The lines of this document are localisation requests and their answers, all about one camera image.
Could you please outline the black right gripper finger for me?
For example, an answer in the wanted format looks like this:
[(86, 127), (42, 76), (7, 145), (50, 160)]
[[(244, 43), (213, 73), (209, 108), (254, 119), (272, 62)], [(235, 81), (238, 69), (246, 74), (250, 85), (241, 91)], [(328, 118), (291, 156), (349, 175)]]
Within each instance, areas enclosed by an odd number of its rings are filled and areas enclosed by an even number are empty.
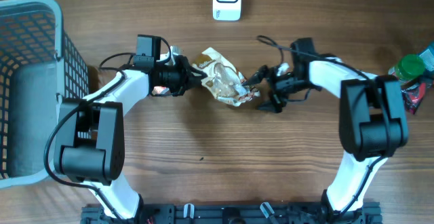
[(261, 83), (261, 81), (268, 75), (269, 68), (266, 65), (261, 66), (250, 78), (243, 81), (243, 86), (253, 86)]
[(281, 104), (273, 102), (272, 100), (261, 103), (257, 106), (257, 109), (260, 111), (267, 111), (272, 113), (281, 113), (283, 110)]

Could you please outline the red tissue pack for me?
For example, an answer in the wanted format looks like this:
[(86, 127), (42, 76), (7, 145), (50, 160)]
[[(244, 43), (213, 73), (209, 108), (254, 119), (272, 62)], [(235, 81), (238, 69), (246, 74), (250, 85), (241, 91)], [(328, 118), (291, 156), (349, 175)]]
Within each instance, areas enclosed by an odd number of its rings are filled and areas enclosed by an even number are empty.
[(155, 86), (153, 88), (152, 94), (153, 95), (166, 95), (170, 93), (170, 89), (163, 86)]

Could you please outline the beige nut snack pouch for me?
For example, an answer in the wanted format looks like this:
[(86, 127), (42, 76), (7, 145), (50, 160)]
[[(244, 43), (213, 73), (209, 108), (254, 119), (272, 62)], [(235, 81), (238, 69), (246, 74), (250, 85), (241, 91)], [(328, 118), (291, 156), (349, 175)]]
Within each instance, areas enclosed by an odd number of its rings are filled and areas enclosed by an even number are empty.
[(207, 75), (201, 80), (201, 84), (220, 102), (239, 107), (245, 102), (260, 97), (260, 91), (255, 86), (242, 85), (247, 79), (214, 48), (209, 47), (202, 51), (192, 66)]

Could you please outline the green lid jar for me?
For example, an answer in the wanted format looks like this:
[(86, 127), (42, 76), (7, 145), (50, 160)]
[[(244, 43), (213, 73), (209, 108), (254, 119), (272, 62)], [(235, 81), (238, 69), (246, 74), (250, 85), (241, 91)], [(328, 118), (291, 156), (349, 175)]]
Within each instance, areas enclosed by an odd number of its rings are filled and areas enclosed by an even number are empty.
[(388, 74), (395, 76), (400, 84), (404, 85), (421, 76), (424, 71), (425, 64), (422, 58), (416, 54), (408, 54), (391, 67)]

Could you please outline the black orange hex wrench pack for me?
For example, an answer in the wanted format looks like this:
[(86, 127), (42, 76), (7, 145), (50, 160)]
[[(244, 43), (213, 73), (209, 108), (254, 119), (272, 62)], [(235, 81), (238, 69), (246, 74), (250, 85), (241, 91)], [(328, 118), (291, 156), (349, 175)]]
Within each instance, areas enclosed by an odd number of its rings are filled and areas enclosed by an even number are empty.
[(415, 84), (402, 90), (404, 107), (411, 114), (415, 114), (423, 101), (428, 89), (433, 87), (433, 80), (421, 77)]

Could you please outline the blue mouthwash bottle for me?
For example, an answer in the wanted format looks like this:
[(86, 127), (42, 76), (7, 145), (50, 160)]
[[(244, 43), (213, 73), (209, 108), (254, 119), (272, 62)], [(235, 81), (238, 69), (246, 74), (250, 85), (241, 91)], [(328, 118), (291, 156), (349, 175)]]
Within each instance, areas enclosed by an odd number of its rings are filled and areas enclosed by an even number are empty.
[(433, 42), (431, 42), (425, 50), (423, 50), (418, 55), (424, 65), (425, 65), (425, 73), (427, 76), (433, 77), (433, 71), (434, 71), (434, 55), (433, 55)]

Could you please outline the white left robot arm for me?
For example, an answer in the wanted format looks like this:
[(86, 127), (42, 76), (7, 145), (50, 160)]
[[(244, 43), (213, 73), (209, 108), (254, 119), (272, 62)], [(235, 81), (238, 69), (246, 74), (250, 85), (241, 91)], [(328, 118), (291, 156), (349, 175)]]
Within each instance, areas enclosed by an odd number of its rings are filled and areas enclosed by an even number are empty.
[(136, 50), (115, 78), (93, 94), (66, 98), (60, 119), (44, 151), (44, 167), (60, 184), (89, 189), (101, 204), (98, 220), (107, 223), (148, 223), (143, 199), (122, 173), (125, 161), (123, 118), (154, 88), (182, 96), (201, 85), (206, 74), (189, 64), (175, 47), (167, 54), (167, 41), (154, 35), (139, 35)]

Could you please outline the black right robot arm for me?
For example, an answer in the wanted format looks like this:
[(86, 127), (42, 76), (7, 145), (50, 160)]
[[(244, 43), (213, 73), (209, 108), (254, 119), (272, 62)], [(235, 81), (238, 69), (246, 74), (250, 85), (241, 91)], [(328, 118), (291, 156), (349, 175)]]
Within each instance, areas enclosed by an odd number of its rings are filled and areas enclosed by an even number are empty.
[(316, 52), (312, 38), (300, 38), (289, 46), (270, 37), (257, 40), (280, 53), (292, 54), (293, 69), (284, 63), (260, 67), (245, 86), (267, 81), (269, 100), (259, 109), (282, 112), (291, 94), (302, 90), (327, 90), (339, 99), (338, 133), (344, 150), (338, 172), (323, 191), (318, 209), (309, 213), (319, 223), (352, 223), (364, 212), (363, 199), (379, 168), (403, 147), (409, 137), (401, 87), (392, 75), (365, 73), (332, 54)]

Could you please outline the dark grey plastic basket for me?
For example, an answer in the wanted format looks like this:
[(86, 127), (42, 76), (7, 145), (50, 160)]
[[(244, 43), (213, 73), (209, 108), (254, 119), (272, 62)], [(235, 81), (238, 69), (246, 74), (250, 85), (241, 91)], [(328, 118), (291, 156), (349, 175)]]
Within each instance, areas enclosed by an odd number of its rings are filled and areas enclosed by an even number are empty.
[(55, 0), (1, 1), (1, 188), (47, 178), (60, 103), (90, 91), (88, 68)]

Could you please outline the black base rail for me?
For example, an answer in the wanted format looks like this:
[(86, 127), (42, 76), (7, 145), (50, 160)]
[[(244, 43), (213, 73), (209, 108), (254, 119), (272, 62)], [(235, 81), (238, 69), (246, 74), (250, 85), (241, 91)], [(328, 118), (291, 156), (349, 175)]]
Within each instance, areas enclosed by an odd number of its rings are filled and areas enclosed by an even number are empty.
[[(144, 213), (136, 215), (136, 219), (128, 219), (127, 223), (322, 223), (319, 220), (319, 202), (289, 202), (287, 204), (272, 204), (271, 211), (266, 214), (264, 202), (257, 205), (192, 205), (175, 206), (173, 204), (145, 204)], [(104, 213), (103, 207), (89, 205), (82, 208), (80, 223), (124, 223)], [(361, 214), (352, 223), (381, 224), (383, 223), (380, 204), (378, 202), (364, 203)]]

